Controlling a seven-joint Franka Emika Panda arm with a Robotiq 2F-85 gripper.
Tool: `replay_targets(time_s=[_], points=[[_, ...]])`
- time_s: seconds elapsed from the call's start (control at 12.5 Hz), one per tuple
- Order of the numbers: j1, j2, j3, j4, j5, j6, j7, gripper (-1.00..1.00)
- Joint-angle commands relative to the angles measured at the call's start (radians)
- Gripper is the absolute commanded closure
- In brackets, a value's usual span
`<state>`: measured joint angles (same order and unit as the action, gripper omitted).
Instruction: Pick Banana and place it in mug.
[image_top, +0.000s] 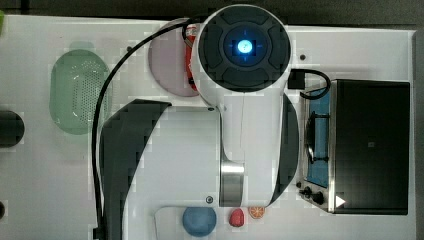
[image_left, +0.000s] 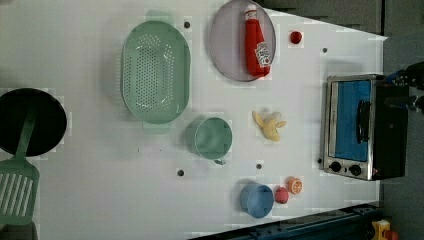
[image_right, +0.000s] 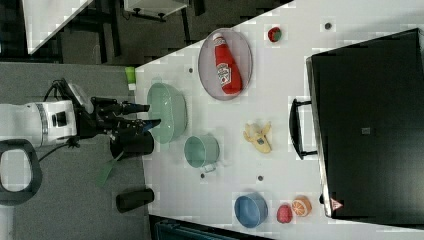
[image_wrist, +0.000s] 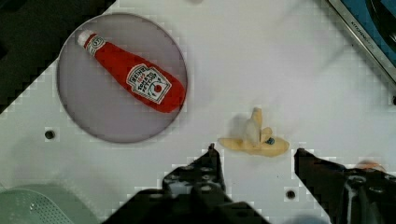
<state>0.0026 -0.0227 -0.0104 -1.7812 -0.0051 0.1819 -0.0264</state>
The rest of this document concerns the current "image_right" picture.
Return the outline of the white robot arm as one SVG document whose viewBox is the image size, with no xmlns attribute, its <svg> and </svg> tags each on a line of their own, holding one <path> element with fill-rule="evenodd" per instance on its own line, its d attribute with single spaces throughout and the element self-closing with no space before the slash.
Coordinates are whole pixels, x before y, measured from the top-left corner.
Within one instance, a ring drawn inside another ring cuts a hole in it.
<svg viewBox="0 0 424 240">
<path fill-rule="evenodd" d="M 129 119 L 147 112 L 148 105 L 93 97 L 89 104 L 78 100 L 33 102 L 1 106 L 1 139 L 25 139 L 34 147 L 75 143 L 105 134 L 114 141 L 129 142 L 158 126 L 159 119 Z"/>
</svg>

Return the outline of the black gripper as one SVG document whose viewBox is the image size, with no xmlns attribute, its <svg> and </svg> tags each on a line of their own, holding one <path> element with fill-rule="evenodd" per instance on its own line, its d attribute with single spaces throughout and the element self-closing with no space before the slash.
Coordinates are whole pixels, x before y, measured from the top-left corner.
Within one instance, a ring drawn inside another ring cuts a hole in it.
<svg viewBox="0 0 424 240">
<path fill-rule="evenodd" d="M 98 134 L 116 133 L 135 125 L 135 120 L 125 119 L 125 115 L 148 112 L 149 105 L 135 104 L 128 101 L 118 102 L 116 99 L 92 97 L 94 112 L 77 112 L 77 135 L 80 139 L 93 138 Z M 158 126 L 160 119 L 142 120 L 141 132 L 148 132 Z"/>
</svg>

